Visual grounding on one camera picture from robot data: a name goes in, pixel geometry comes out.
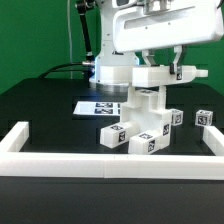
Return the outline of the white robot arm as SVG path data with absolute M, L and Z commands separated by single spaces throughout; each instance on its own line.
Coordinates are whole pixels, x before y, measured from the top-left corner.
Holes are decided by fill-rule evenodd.
M 186 47 L 224 36 L 223 0 L 95 0 L 101 50 L 93 82 L 155 87 L 206 77 L 182 64 Z

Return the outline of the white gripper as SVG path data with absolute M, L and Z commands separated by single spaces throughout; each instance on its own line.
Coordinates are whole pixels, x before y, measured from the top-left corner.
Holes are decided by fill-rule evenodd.
M 169 73 L 182 79 L 184 45 L 218 41 L 224 35 L 218 0 L 172 0 L 164 11 L 144 13 L 143 6 L 116 12 L 113 18 L 113 43 L 118 52 L 142 51 L 146 65 L 156 67 L 155 51 L 174 47 L 175 58 Z

